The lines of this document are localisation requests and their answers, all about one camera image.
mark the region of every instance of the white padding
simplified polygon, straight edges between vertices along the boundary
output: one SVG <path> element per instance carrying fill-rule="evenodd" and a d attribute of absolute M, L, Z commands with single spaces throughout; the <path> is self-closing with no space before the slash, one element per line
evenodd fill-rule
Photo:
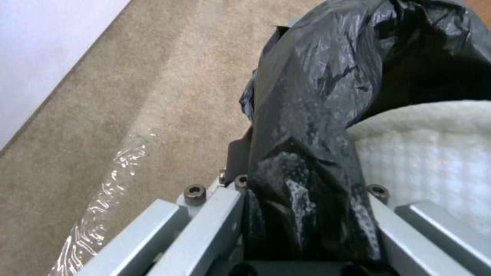
<path fill-rule="evenodd" d="M 389 110 L 348 133 L 367 184 L 389 190 L 389 207 L 429 200 L 491 236 L 491 102 Z"/>

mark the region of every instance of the gray metal frame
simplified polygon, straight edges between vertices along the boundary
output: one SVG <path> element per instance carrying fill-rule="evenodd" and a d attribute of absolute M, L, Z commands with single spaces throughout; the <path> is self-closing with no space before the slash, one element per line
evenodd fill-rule
<path fill-rule="evenodd" d="M 142 275 L 188 221 L 184 207 L 157 199 L 83 266 L 78 275 Z"/>
<path fill-rule="evenodd" d="M 396 214 L 476 275 L 491 275 L 491 240 L 431 202 L 396 208 Z"/>
<path fill-rule="evenodd" d="M 148 275 L 205 275 L 214 260 L 235 246 L 243 203 L 238 191 L 218 187 Z"/>
<path fill-rule="evenodd" d="M 369 197 L 387 260 L 401 276 L 472 275 L 373 195 Z"/>

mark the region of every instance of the plastic wrap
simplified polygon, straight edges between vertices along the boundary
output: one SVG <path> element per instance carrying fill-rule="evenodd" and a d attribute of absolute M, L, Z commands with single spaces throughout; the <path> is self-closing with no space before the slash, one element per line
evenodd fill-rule
<path fill-rule="evenodd" d="M 330 0 L 264 47 L 252 120 L 249 257 L 383 259 L 345 129 L 410 104 L 491 98 L 491 35 L 450 0 Z"/>
<path fill-rule="evenodd" d="M 135 167 L 147 155 L 147 147 L 155 134 L 149 129 L 145 135 L 130 135 L 117 152 L 109 174 L 89 202 L 80 220 L 72 227 L 50 276 L 75 275 L 108 242 L 109 222 L 121 200 L 128 196 L 128 185 L 133 184 Z"/>

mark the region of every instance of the garbage bag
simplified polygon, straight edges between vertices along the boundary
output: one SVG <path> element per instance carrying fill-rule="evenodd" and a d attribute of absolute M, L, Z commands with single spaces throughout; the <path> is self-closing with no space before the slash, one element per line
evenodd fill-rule
<path fill-rule="evenodd" d="M 252 121 L 249 258 L 383 261 L 346 128 L 401 106 L 490 99 L 491 35 L 451 0 L 330 0 L 278 27 L 241 99 Z"/>

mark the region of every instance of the beige carpet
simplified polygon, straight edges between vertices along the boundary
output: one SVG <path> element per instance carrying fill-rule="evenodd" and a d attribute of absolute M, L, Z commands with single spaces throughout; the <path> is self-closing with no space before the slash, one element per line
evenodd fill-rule
<path fill-rule="evenodd" d="M 129 135 L 156 137 L 104 242 L 154 199 L 208 185 L 249 125 L 237 100 L 274 25 L 319 2 L 132 0 L 0 156 L 0 275 L 50 270 Z"/>

